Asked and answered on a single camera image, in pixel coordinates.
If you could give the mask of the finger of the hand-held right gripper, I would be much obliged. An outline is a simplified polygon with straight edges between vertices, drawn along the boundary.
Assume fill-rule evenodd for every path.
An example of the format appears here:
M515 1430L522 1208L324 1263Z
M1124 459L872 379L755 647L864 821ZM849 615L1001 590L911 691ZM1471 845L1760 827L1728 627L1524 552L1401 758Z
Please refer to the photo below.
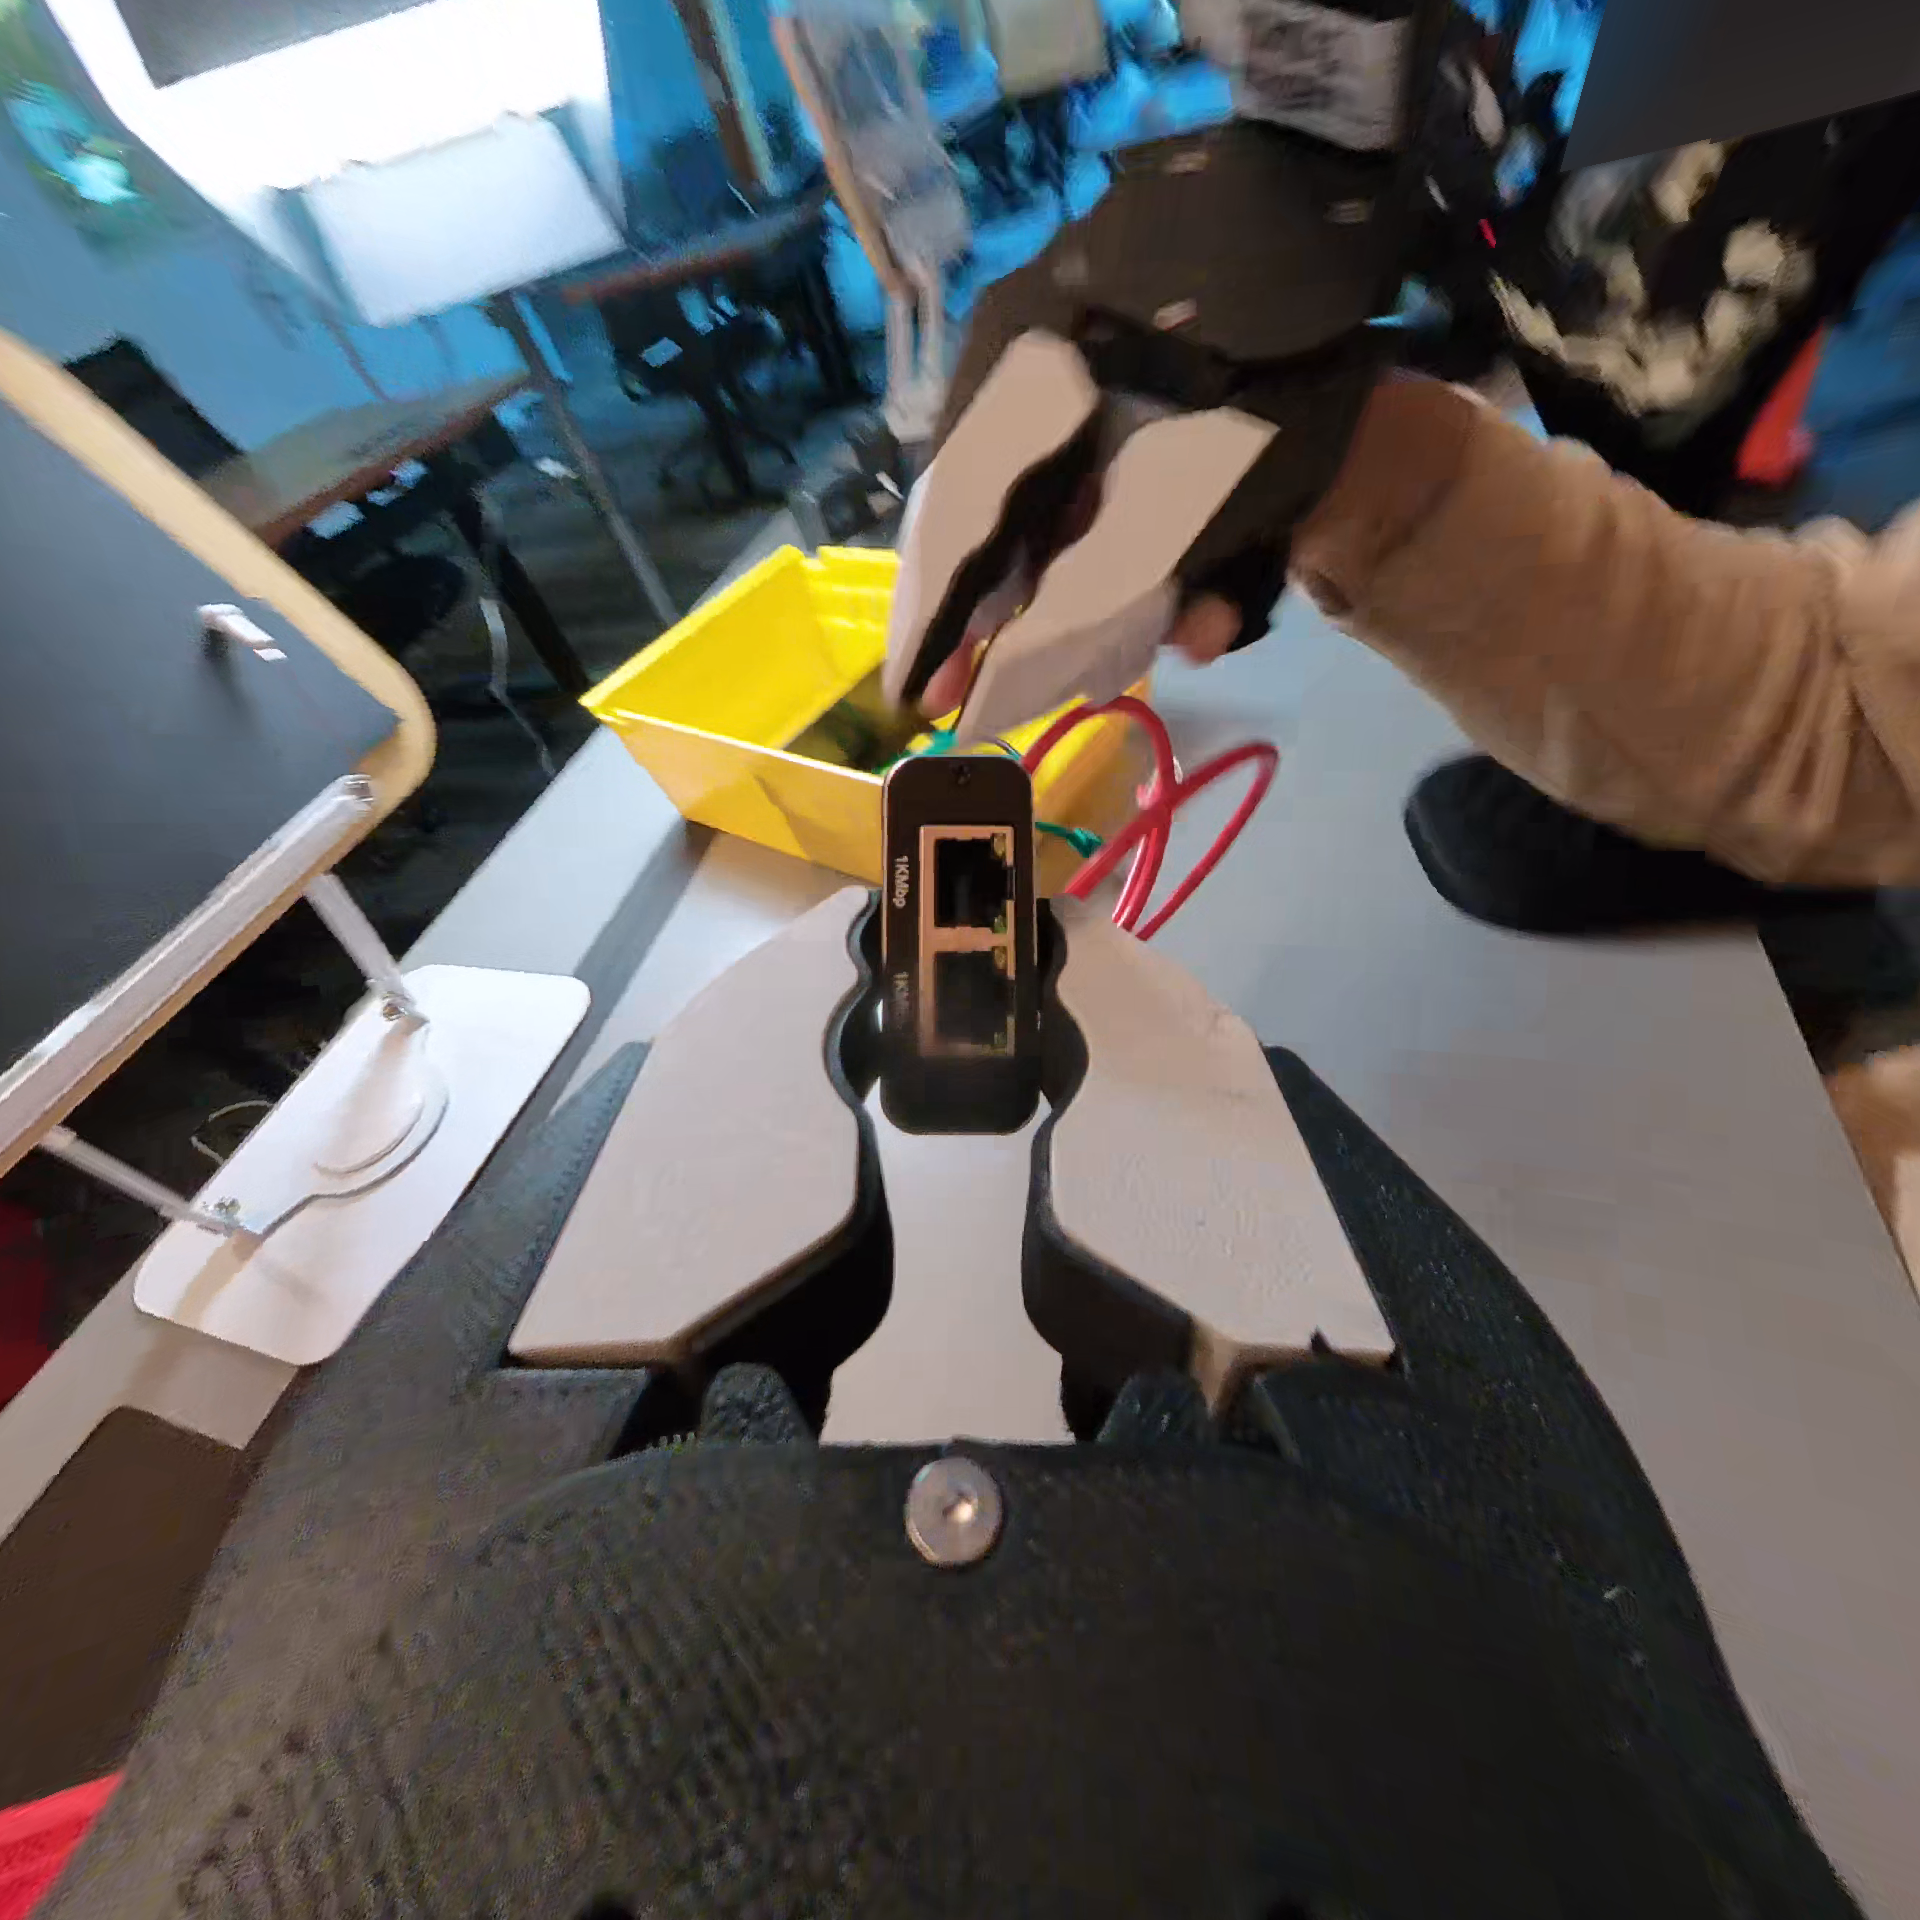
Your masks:
M1025 331L914 480L898 539L882 691L927 710L1027 601L1096 447L1100 386L1070 336Z
M1278 439L1278 423L1237 409L1138 425L1104 469L1083 533L984 638L952 743L980 745L1138 682L1176 627L1178 568Z

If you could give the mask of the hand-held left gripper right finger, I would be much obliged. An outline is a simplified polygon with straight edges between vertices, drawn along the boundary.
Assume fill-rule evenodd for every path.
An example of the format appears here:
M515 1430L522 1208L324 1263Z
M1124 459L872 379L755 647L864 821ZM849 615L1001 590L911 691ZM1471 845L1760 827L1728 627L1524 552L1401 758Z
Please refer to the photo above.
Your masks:
M1066 1371L1397 1352L1256 1031L1104 909L1053 906L1025 1308Z

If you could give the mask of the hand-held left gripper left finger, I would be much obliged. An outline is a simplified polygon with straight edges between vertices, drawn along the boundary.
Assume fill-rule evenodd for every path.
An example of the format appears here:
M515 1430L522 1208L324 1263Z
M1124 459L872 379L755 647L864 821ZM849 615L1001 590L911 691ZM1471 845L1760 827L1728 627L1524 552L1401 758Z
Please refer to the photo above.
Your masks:
M647 1043L510 1332L522 1364L849 1361L893 1229L849 1024L868 1014L844 885L695 990Z

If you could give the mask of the black network switch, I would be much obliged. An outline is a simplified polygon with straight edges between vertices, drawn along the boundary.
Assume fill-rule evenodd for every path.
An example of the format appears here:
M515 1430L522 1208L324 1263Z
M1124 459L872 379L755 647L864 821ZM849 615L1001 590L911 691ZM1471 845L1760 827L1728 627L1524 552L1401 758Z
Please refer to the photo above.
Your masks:
M1006 753L882 781L878 1092L911 1135L1013 1135L1040 1103L1036 815Z

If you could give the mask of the yellow plastic bin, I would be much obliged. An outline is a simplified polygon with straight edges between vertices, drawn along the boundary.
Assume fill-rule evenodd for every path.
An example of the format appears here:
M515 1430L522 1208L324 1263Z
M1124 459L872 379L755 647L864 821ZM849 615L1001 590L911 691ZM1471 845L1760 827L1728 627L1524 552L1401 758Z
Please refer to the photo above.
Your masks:
M931 719L882 701L891 547L780 544L611 671L589 710L687 821L876 885L882 774Z

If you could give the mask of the red plastic bin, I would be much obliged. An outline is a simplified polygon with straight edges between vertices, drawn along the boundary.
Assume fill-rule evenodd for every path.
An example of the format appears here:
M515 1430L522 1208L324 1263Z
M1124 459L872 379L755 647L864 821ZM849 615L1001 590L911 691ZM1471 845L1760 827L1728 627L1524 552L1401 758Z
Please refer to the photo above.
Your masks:
M31 1917L117 1786L121 1773L108 1773L27 1805L4 1807L4 1917Z

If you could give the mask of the person's right forearm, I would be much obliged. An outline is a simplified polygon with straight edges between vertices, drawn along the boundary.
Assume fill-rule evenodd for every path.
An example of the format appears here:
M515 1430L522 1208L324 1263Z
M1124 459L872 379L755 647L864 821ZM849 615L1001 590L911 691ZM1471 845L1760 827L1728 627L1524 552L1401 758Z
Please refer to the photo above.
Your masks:
M1917 885L1917 505L1695 521L1397 371L1291 579L1572 811L1763 883Z

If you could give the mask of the black textured pad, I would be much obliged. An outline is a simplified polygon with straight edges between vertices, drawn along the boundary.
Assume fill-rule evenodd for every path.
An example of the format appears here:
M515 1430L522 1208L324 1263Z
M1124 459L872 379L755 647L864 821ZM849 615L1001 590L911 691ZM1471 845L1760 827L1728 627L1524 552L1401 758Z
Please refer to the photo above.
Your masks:
M1764 885L1700 852L1639 845L1540 796L1492 756L1448 758L1416 781L1403 833L1434 894L1501 932L1608 939L1760 926L1830 901L1804 885Z

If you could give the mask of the brown wooden desk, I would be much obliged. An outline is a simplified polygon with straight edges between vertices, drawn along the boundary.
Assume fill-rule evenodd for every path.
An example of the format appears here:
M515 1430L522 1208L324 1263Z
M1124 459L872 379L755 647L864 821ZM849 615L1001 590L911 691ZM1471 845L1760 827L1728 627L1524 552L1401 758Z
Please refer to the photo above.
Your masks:
M868 396L825 281L825 212L831 190L812 184L707 238L655 256L606 256L538 286L563 304L597 315L623 392L678 396L700 411L707 463L726 473L735 505L775 501L775 492L755 484L754 447L800 469L790 447L754 416L747 371L775 342L800 342L812 354L825 402ZM673 627L678 613L597 469L563 396L563 379L530 342L523 297L495 297L488 315L517 343L522 371L433 396L330 411L256 454L222 459L201 484L256 540L296 560L321 547L383 544L416 515L446 515L522 623L545 676L582 701L591 684L589 665L563 637L530 572L485 529L483 488L515 463L510 431L498 423L507 402L541 396L545 419L567 447L567 469L611 529L616 547L631 556L645 601L662 627Z

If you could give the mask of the white softbox light panel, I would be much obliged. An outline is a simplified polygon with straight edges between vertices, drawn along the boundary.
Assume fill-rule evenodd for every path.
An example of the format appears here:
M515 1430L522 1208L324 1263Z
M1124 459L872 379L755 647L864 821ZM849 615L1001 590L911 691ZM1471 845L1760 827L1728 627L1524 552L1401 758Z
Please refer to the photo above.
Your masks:
M47 4L138 147L351 323L625 238L597 4Z

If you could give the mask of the wood-rimmed black board stand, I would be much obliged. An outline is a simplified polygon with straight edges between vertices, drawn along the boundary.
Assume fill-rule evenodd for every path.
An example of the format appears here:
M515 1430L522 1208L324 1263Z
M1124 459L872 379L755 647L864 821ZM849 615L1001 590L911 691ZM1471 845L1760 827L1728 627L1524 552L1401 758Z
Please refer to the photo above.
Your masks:
M412 677L79 379L4 333L4 1164L164 1218L135 1308L286 1369L342 1349L589 1017L569 975L416 967L338 880L430 767ZM361 998L201 1192L73 1132L308 905Z

